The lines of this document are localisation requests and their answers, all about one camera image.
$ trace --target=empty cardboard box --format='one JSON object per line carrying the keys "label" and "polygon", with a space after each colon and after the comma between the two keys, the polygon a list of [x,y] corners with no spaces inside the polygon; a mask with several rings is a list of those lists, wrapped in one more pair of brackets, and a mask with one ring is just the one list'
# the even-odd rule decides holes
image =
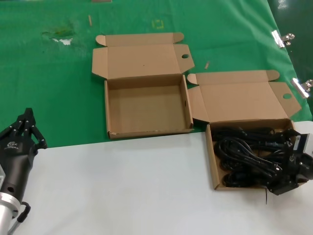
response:
{"label": "empty cardboard box", "polygon": [[227,188],[222,178],[228,173],[220,168],[214,154],[211,130],[220,127],[253,129],[271,127],[276,131],[293,128],[290,117],[301,109],[274,70],[212,72],[190,74],[187,80],[198,85],[188,90],[193,119],[209,123],[207,149],[214,189]]}
{"label": "empty cardboard box", "polygon": [[97,36],[92,72],[105,78],[110,139],[188,133],[193,120],[183,72],[194,66],[182,33]]}

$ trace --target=metal clip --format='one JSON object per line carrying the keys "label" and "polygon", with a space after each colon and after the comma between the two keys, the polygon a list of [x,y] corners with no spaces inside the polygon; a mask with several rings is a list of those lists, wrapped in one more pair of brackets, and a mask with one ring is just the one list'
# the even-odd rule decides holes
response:
{"label": "metal clip", "polygon": [[305,83],[300,84],[297,78],[293,78],[291,82],[303,98],[306,99],[310,96],[308,92],[311,90],[311,87],[313,87],[313,80],[308,80]]}
{"label": "metal clip", "polygon": [[272,36],[276,42],[276,44],[279,46],[279,48],[285,47],[285,45],[289,46],[291,45],[290,40],[294,39],[294,35],[292,33],[289,33],[285,36],[280,36],[277,30],[274,30],[272,32]]}
{"label": "metal clip", "polygon": [[290,40],[292,40],[292,39],[294,39],[294,35],[293,35],[292,33],[289,33],[289,34],[287,34],[287,35],[281,37],[281,40],[282,40],[283,42],[285,42],[287,46],[290,46],[290,45],[291,45]]}

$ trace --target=small wooden piece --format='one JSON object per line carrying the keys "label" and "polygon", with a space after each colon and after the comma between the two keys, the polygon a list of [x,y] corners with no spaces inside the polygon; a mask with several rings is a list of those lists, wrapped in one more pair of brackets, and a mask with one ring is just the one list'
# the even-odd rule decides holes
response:
{"label": "small wooden piece", "polygon": [[90,26],[92,26],[91,16],[88,15],[88,18],[89,18],[89,24],[90,24]]}
{"label": "small wooden piece", "polygon": [[210,61],[206,62],[206,65],[205,65],[204,69],[207,70],[207,68],[209,67],[209,65],[210,65]]}

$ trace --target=cable bundle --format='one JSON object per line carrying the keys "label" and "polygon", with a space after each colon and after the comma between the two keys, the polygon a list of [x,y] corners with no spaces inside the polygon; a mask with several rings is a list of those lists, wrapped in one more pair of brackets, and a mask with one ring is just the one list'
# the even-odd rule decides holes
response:
{"label": "cable bundle", "polygon": [[[216,141],[215,154],[221,159],[221,168],[231,171],[223,178],[227,187],[266,185],[282,173],[287,141],[283,133],[271,128],[249,131],[222,128],[212,131]],[[269,152],[260,156],[262,151]]]}

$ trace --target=box flap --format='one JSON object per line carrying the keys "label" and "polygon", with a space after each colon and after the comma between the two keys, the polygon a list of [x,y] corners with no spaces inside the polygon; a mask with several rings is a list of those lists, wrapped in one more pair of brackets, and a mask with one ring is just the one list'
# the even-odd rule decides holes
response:
{"label": "box flap", "polygon": [[181,74],[194,66],[181,33],[97,36],[92,72],[106,79]]}
{"label": "box flap", "polygon": [[291,117],[301,110],[301,105],[293,96],[291,90],[285,82],[270,82],[269,85],[288,117]]}
{"label": "box flap", "polygon": [[108,48],[93,49],[92,73],[101,77],[108,77]]}
{"label": "box flap", "polygon": [[189,102],[192,118],[200,121],[209,122],[209,117],[205,109],[200,87],[193,87],[188,90]]}
{"label": "box flap", "polygon": [[230,83],[268,82],[279,78],[275,70],[203,72],[189,74],[188,82],[195,85],[213,85]]}
{"label": "box flap", "polygon": [[189,90],[194,119],[206,122],[285,119],[301,107],[274,70],[190,74],[199,84]]}
{"label": "box flap", "polygon": [[96,42],[107,47],[173,44],[184,39],[182,33],[146,33],[125,35],[98,35]]}

